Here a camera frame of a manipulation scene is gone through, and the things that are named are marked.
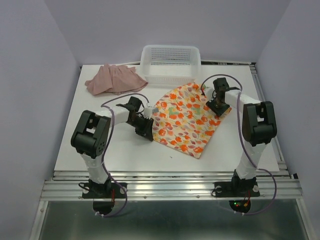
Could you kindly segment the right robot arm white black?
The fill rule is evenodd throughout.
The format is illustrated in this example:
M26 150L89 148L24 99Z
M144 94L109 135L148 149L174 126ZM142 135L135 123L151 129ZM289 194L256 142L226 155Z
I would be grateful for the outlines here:
M227 74L212 75L213 86L201 87L207 97L206 106L217 117L230 107L236 109L237 129L242 155L230 181L214 183L212 194L217 198L242 197L245 194L260 195L257 184L259 162L266 146L277 135L274 105L243 94L242 85L229 86Z

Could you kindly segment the orange floral skirt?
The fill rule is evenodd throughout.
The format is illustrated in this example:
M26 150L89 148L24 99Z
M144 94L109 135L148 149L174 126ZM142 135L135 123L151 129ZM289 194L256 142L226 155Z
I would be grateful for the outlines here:
M200 86L188 83L164 94L155 104L152 115L153 140L171 149L201 157L216 129L231 111L217 116L207 105Z

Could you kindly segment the pink skirt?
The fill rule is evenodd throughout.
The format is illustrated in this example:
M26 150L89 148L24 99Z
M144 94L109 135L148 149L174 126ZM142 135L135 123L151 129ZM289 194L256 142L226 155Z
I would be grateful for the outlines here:
M138 75L135 67L105 64L99 67L97 74L85 82L87 91L93 96L103 93L121 95L139 92L148 82Z

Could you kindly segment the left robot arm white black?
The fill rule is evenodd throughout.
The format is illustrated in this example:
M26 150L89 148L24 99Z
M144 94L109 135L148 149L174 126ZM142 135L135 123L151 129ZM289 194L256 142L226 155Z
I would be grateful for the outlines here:
M129 124L135 133L153 141L152 115L159 110L149 103L143 104L137 97L130 97L127 103L114 107L102 105L106 110L82 112L70 144L80 154L89 173L87 182L79 183L84 199L123 199L127 193L127 183L117 182L105 166L105 154L118 124Z

